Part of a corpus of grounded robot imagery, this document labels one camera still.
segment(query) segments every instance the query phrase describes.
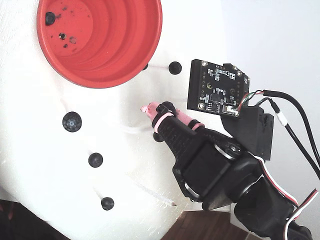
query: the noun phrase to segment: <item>electronic component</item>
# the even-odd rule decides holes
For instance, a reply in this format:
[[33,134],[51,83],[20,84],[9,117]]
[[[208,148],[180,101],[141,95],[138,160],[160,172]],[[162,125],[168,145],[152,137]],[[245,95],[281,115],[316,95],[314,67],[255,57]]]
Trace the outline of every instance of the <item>electronic component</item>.
[[238,117],[236,108],[249,93],[249,85],[250,78],[230,63],[220,66],[195,59],[191,63],[187,109]]

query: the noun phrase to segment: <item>white styrofoam surface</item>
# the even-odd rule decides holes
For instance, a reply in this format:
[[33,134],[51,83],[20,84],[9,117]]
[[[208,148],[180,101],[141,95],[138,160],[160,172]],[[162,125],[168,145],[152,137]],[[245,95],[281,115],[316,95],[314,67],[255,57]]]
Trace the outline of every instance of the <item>white styrofoam surface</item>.
[[[37,6],[0,0],[0,185],[72,240],[161,239],[190,201],[140,107],[172,101],[186,109],[191,60],[226,62],[220,1],[163,0],[150,67],[109,89],[77,86],[51,68],[38,44]],[[173,61],[183,67],[176,76],[161,68]],[[82,117],[76,133],[62,126],[69,111]],[[219,117],[188,113],[222,130]],[[104,157],[98,169],[88,164],[93,152]],[[104,211],[101,197],[115,207]]]

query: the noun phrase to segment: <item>white wall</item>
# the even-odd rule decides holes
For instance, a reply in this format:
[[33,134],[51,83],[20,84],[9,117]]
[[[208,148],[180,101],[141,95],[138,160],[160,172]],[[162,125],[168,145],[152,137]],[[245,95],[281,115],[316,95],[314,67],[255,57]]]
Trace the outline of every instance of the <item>white wall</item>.
[[[251,90],[268,89],[294,96],[304,107],[320,148],[320,1],[221,0],[228,62],[251,77]],[[298,111],[276,101],[306,149],[312,153]],[[272,109],[263,105],[268,112]],[[320,182],[307,160],[275,122],[271,174],[301,203]],[[320,240],[320,197],[297,223],[306,225]]]

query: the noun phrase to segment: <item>dirt speck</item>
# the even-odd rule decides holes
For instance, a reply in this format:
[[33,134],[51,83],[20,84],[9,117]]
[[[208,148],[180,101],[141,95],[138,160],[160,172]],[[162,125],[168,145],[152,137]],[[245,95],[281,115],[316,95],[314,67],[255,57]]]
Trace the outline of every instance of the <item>dirt speck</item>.
[[74,37],[74,36],[71,36],[71,37],[69,38],[69,42],[70,42],[71,44],[76,44],[76,43],[77,43],[77,38]]

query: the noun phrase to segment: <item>black cable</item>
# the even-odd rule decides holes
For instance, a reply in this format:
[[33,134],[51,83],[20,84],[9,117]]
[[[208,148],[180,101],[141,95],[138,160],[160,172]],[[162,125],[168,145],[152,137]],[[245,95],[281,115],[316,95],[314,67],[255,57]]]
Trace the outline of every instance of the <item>black cable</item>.
[[298,137],[296,136],[296,134],[294,133],[294,131],[292,130],[292,128],[290,127],[289,124],[287,124],[285,126],[285,129],[288,131],[288,133],[290,134],[291,138],[294,140],[295,144],[298,146],[298,148],[300,149],[302,154],[305,156],[305,158],[307,159],[307,161],[309,162],[309,164],[313,168],[315,174],[317,175],[317,177],[320,180],[320,170],[319,170],[318,166],[316,165],[315,161],[309,155],[309,153],[307,152],[305,147],[302,145],[302,143],[300,142],[300,140],[298,139]]
[[263,104],[265,101],[270,101],[271,98],[270,97],[265,97],[265,98],[262,98],[260,101],[258,101],[255,106],[260,106],[261,104]]
[[292,103],[297,108],[297,110],[299,111],[299,113],[300,113],[300,115],[301,115],[301,117],[303,119],[304,126],[305,126],[306,132],[308,134],[308,138],[309,138],[309,141],[310,141],[311,148],[312,148],[312,151],[314,153],[315,159],[316,159],[318,165],[320,166],[320,155],[318,153],[318,149],[317,149],[317,146],[316,146],[316,143],[315,143],[315,139],[314,139],[314,136],[312,134],[310,123],[309,123],[308,117],[307,117],[307,115],[305,113],[305,110],[300,105],[300,103],[296,99],[294,99],[292,96],[290,96],[289,94],[286,94],[284,92],[270,91],[270,90],[263,90],[263,92],[264,92],[263,93],[264,96],[285,99],[285,100],[289,101],[290,103]]

